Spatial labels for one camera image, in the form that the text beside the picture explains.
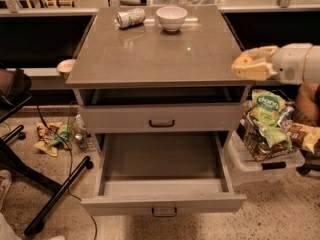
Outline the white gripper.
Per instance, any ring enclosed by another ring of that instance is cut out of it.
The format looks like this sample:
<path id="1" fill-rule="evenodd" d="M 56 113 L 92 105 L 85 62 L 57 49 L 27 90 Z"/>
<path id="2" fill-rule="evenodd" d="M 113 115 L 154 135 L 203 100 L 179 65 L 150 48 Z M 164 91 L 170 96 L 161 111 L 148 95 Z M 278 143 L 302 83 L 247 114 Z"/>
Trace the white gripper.
<path id="1" fill-rule="evenodd" d="M 266 81 L 272 76 L 283 84 L 299 85 L 303 82 L 303 66 L 307 53 L 313 47 L 310 43 L 292 43 L 281 48 L 278 46 L 262 46 L 245 50 L 240 57 L 244 62 L 258 59 L 270 61 L 256 64 L 237 64 L 231 67 L 239 78 Z"/>

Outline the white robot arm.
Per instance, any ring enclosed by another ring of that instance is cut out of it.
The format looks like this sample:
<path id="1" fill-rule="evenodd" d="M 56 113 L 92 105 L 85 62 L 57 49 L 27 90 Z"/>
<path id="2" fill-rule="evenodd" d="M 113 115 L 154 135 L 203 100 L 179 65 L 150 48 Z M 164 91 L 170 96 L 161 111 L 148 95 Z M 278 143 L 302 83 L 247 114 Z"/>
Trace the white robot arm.
<path id="1" fill-rule="evenodd" d="M 234 60 L 232 72 L 239 78 L 300 85 L 320 82 L 320 46 L 291 43 L 245 50 Z"/>

